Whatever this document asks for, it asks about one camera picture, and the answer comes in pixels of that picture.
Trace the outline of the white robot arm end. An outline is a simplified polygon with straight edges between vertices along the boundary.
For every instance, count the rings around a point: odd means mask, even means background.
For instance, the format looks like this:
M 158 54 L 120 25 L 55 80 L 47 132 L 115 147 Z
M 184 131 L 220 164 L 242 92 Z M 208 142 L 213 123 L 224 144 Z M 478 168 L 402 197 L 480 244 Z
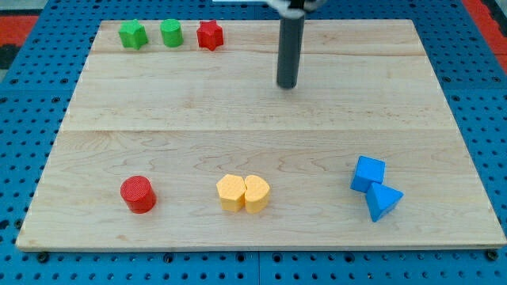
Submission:
M 327 0 L 265 0 L 281 17 L 297 19 L 324 6 Z

